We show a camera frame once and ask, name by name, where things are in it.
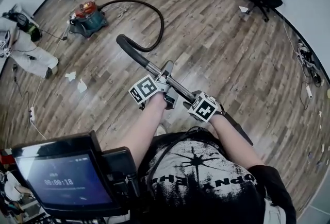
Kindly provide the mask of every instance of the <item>screen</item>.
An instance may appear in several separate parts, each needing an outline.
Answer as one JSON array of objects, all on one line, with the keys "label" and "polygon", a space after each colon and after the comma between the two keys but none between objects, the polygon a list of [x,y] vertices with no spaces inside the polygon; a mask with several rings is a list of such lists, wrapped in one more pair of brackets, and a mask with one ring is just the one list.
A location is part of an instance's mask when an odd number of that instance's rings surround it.
[{"label": "screen", "polygon": [[88,154],[79,156],[19,159],[23,177],[43,203],[96,205],[112,203]]}]

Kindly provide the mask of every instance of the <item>wooden floor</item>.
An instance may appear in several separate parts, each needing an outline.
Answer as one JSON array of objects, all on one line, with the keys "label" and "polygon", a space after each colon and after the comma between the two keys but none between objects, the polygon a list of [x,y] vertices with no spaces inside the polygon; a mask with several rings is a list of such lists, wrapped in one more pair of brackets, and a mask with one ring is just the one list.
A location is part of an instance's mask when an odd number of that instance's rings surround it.
[{"label": "wooden floor", "polygon": [[[69,15],[85,1],[90,0],[48,0],[36,21],[42,29],[60,36]],[[103,4],[110,0],[95,1]],[[327,83],[320,88],[311,84],[314,98],[304,111],[299,100],[304,77],[283,21],[271,12],[270,21],[265,23],[257,9],[250,16],[242,15],[238,6],[248,5],[245,0],[142,1],[163,13],[166,27],[159,47],[147,57],[158,66],[173,60],[176,80],[224,104],[262,159],[279,170],[299,215],[317,189],[330,158],[330,102]],[[69,35],[58,44],[57,39],[45,35],[39,42],[59,58],[57,76],[41,82],[35,101],[36,126],[46,138],[95,130],[102,148],[109,149],[140,114],[127,91],[147,73],[115,40],[123,33],[148,46],[158,35],[159,18],[138,4],[131,4],[118,21],[119,12],[116,7],[109,9],[109,27],[89,40]],[[295,45],[297,37],[288,25],[287,29]],[[27,96],[22,99],[18,93],[12,64],[10,59],[0,80],[1,148],[42,139],[28,123]],[[77,78],[69,83],[65,74],[73,71]],[[40,78],[21,69],[17,76],[22,93],[29,92],[31,106]],[[80,79],[88,87],[83,93],[77,90]],[[306,99],[305,89],[302,98]],[[180,100],[174,111],[166,111],[163,124],[168,131],[178,132],[199,123],[189,117]]]}]

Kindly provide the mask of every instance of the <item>monitor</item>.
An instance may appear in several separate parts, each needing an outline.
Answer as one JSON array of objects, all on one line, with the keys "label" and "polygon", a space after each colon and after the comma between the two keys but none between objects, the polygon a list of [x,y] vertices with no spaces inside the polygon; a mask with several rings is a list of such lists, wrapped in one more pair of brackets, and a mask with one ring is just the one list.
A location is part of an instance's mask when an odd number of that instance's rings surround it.
[{"label": "monitor", "polygon": [[126,214],[107,180],[109,168],[93,131],[19,145],[12,154],[48,214],[65,219]]}]

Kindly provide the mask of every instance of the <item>white pants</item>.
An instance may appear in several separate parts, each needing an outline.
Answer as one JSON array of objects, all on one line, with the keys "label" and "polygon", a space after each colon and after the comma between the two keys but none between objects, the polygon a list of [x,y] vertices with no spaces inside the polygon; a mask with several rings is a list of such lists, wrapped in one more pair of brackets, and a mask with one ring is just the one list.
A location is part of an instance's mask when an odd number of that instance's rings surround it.
[{"label": "white pants", "polygon": [[46,76],[48,68],[54,68],[58,63],[56,57],[37,47],[31,41],[30,36],[23,31],[20,31],[20,36],[13,45],[12,50],[10,56],[22,69],[43,78]]}]

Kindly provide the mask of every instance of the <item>black t-shirt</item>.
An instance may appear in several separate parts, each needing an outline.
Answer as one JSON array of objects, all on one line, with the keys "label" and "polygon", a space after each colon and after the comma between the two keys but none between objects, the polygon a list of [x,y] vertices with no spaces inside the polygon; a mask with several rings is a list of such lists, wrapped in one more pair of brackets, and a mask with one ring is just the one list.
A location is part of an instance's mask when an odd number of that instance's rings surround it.
[{"label": "black t-shirt", "polygon": [[232,163],[206,130],[185,136],[169,149],[183,134],[154,141],[139,168],[145,190],[152,175],[150,222],[262,224],[268,197],[284,209],[287,224],[296,223],[291,198],[275,168],[257,165],[246,170]]}]

